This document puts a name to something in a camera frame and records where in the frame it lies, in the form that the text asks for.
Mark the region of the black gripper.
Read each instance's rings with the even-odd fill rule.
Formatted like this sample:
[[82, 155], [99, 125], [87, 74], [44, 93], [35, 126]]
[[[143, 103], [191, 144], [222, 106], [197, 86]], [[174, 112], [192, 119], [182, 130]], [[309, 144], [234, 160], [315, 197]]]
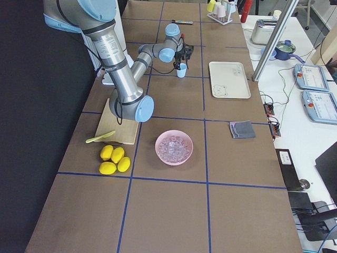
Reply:
[[175, 52], [174, 58], [175, 58], [174, 68], [176, 70], [180, 69], [181, 62], [184, 62], [186, 64], [186, 68], [189, 69], [188, 60], [187, 60], [187, 56], [186, 56], [186, 46], [185, 45], [182, 45], [182, 48], [179, 51]]

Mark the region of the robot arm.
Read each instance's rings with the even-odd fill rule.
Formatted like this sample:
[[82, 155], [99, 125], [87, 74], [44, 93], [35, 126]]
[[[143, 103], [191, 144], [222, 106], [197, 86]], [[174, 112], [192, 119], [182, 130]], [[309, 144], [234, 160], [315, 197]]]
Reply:
[[137, 85], [115, 33], [116, 1], [44, 1], [43, 5], [47, 26], [83, 33], [94, 43], [102, 66], [115, 85], [110, 97], [111, 112], [121, 119], [148, 121], [154, 101]]
[[185, 42], [185, 36], [175, 23], [170, 23], [165, 28], [165, 40], [163, 43], [144, 44], [138, 49], [138, 57], [134, 61], [131, 71], [135, 81], [139, 81], [155, 59], [164, 63], [172, 63], [173, 70], [178, 77], [183, 77], [182, 71], [186, 71], [188, 60], [194, 52], [194, 46]]

